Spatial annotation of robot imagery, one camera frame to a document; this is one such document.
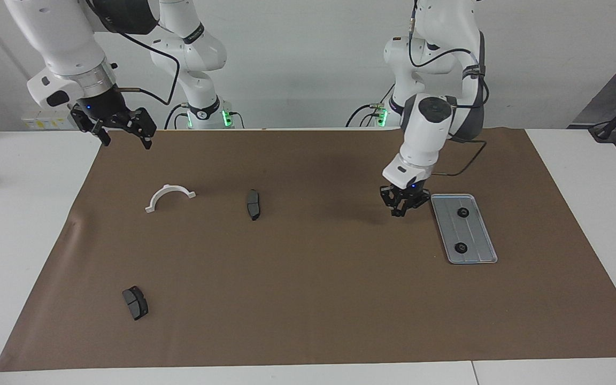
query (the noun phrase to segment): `black knob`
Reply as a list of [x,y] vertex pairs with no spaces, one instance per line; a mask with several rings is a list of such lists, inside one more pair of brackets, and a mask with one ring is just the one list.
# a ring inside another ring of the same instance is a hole
[[461,218],[469,217],[469,210],[464,208],[464,207],[460,207],[458,209],[458,216],[461,217]]
[[467,253],[467,244],[464,244],[462,242],[456,243],[455,244],[455,251],[459,252],[460,254]]

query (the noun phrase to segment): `white table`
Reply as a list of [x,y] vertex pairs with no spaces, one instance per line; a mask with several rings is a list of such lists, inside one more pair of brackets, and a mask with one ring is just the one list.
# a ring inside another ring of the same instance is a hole
[[[529,130],[616,285],[616,149],[587,132]],[[79,132],[0,133],[0,352],[96,156]],[[0,383],[608,384],[616,358],[398,365],[87,369],[0,373]]]

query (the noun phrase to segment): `green led indicator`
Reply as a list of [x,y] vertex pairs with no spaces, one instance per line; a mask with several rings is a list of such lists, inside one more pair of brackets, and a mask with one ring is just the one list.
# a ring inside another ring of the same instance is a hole
[[387,117],[389,117],[389,111],[387,110],[382,110],[379,113],[379,117],[377,119],[377,125],[379,125],[379,127],[384,127],[387,124]]
[[222,119],[225,121],[225,127],[229,127],[232,125],[232,117],[229,116],[229,112],[223,110]]

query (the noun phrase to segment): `brown table mat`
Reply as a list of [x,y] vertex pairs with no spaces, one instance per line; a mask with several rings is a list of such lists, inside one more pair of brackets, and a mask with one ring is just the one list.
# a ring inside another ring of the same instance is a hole
[[[0,371],[616,357],[616,289],[523,131],[486,130],[464,175],[427,185],[476,197],[499,256],[482,266],[448,263],[429,204],[389,216],[399,131],[112,136]],[[476,146],[449,143],[437,170]],[[147,214],[167,183],[198,197]]]

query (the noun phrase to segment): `white arch-shaped part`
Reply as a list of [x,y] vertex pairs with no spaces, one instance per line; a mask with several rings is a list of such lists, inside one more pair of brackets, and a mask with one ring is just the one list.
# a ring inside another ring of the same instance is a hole
[[158,202],[158,200],[161,199],[161,197],[163,197],[164,195],[168,193],[174,193],[176,191],[186,194],[189,197],[189,199],[196,197],[196,193],[194,191],[187,190],[186,188],[182,186],[171,186],[167,184],[167,185],[164,185],[161,190],[156,191],[156,194],[154,194],[153,197],[151,198],[151,205],[149,205],[149,207],[147,207],[145,210],[147,212],[156,211],[156,203]]

